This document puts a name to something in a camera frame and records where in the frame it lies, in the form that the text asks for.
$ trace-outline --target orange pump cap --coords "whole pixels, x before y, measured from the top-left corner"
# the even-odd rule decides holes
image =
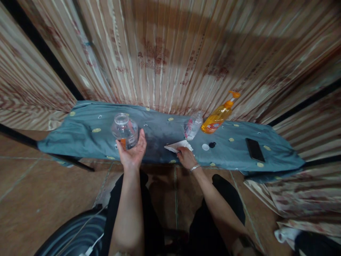
[[[240,97],[240,93],[239,93],[239,92],[234,92],[234,91],[228,91],[228,92],[229,92],[229,93],[232,93],[233,99],[232,99],[232,100],[229,100],[229,101],[226,101],[225,104],[224,104],[224,106],[225,106],[226,108],[231,108],[231,107],[233,106],[233,100],[234,100],[235,98],[239,98],[239,97]]]
[[[229,93],[232,93],[234,98],[239,98],[240,97],[240,93],[239,92],[233,92],[233,91],[228,91]]]

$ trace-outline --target black bottle cap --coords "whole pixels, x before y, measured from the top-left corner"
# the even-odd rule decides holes
[[[215,142],[211,142],[210,144],[209,144],[209,147],[210,148],[214,148],[216,146],[216,143]]]

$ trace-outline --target plastic bottle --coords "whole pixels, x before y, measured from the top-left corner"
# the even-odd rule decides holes
[[[231,107],[233,106],[233,101],[234,99],[240,97],[240,93],[233,91],[229,92],[233,94],[233,98],[215,109],[207,118],[205,123],[201,126],[201,130],[204,133],[214,133],[219,128],[219,126],[232,114]]]
[[[185,138],[186,140],[193,140],[194,136],[198,133],[200,126],[202,125],[202,111],[199,111],[191,116],[189,119],[186,129]]]
[[[121,142],[124,149],[133,148],[139,137],[137,124],[126,113],[118,113],[111,126],[112,134]]]

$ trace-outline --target hand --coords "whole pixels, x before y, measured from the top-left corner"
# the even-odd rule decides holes
[[[124,150],[121,143],[116,140],[118,152],[120,153],[121,163],[124,167],[124,172],[139,171],[142,158],[145,155],[147,141],[145,132],[143,129],[140,130],[139,141],[135,147],[129,150]]]
[[[190,151],[188,148],[178,147],[177,150],[180,151],[177,153],[180,163],[182,163],[186,169],[191,169],[198,164],[192,151]]]

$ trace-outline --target black pants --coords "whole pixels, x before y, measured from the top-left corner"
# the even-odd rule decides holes
[[[148,176],[142,171],[140,172],[140,180],[144,217],[145,255],[162,254],[164,252],[163,229],[157,218],[149,191],[146,187]],[[212,177],[212,181],[215,188],[245,225],[243,204],[236,189],[218,174]],[[111,191],[108,216],[102,237],[103,247],[101,256],[107,256],[109,253],[111,236],[121,197],[122,182],[123,175],[118,179],[115,187]],[[190,226],[189,242],[185,251],[188,255],[229,255],[204,199],[202,200],[201,207],[196,211]]]

